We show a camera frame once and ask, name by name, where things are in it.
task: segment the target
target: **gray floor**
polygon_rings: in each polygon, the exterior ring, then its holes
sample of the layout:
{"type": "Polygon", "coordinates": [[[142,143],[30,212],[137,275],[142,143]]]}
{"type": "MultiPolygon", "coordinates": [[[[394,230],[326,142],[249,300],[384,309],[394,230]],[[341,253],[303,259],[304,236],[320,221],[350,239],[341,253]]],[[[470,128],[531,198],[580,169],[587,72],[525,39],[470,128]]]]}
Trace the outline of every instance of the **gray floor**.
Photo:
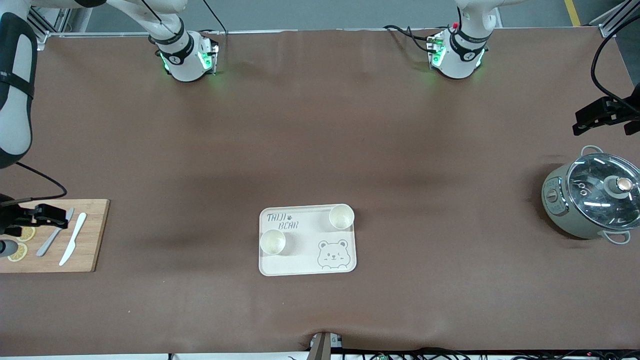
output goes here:
{"type": "MultiPolygon", "coordinates": [[[[429,28],[456,21],[452,0],[208,0],[229,31],[267,29],[381,28],[387,24],[429,28]]],[[[620,0],[577,0],[585,24],[620,0]]],[[[563,0],[530,0],[500,8],[507,28],[571,26],[563,0]]],[[[201,0],[190,0],[180,15],[189,29],[221,29],[201,0]]],[[[143,31],[118,10],[94,8],[87,32],[143,31]]],[[[627,26],[618,38],[634,84],[640,83],[640,21],[627,26]]]]}

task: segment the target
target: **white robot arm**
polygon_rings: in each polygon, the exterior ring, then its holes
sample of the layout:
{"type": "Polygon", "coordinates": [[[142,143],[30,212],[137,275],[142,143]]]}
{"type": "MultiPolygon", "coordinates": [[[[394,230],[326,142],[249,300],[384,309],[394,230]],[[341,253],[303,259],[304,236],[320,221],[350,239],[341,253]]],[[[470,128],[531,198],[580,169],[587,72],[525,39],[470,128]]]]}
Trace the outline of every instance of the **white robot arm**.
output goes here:
{"type": "Polygon", "coordinates": [[[497,24],[497,8],[525,0],[456,0],[460,14],[457,27],[429,38],[431,66],[443,75],[463,79],[471,75],[484,54],[484,46],[497,24]]]}
{"type": "Polygon", "coordinates": [[[31,147],[31,101],[37,43],[26,22],[30,6],[94,7],[107,3],[149,32],[164,67],[179,81],[194,81],[215,71],[218,45],[186,31],[176,15],[187,0],[3,0],[0,1],[0,168],[19,161],[31,147]]]}

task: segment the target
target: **electric pot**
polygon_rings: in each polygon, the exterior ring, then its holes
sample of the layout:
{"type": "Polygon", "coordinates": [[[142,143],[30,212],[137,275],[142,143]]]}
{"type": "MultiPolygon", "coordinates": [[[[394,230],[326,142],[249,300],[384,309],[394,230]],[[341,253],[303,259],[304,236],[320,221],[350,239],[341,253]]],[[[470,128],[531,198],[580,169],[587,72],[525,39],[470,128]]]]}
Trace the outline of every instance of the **electric pot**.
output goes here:
{"type": "Polygon", "coordinates": [[[627,160],[588,145],[580,157],[549,174],[542,186],[545,211],[562,230],[584,239],[623,245],[640,226],[640,174],[627,160]],[[585,154],[585,150],[596,152],[585,154]],[[624,236],[623,241],[612,235],[624,236]]]}

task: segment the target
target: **white tray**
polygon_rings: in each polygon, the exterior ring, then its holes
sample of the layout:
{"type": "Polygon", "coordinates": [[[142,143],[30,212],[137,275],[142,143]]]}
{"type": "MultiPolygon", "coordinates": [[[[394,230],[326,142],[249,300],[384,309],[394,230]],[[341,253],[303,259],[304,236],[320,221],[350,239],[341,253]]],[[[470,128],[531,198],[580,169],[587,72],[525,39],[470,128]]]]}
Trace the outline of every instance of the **white tray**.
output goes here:
{"type": "Polygon", "coordinates": [[[258,245],[260,272],[265,276],[282,276],[353,271],[357,264],[353,225],[345,230],[334,228],[329,222],[329,211],[334,206],[262,210],[258,239],[265,231],[276,229],[285,234],[287,245],[278,255],[265,254],[258,245]]]}

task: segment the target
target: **pot lid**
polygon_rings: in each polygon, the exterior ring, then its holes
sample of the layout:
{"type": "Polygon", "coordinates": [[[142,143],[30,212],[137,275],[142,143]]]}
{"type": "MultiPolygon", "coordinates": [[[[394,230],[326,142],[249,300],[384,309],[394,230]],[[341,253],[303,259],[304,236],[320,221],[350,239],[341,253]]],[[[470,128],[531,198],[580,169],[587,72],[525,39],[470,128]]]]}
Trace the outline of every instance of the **pot lid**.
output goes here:
{"type": "Polygon", "coordinates": [[[569,198],[590,221],[613,231],[640,226],[640,174],[606,153],[581,156],[567,173],[569,198]]]}

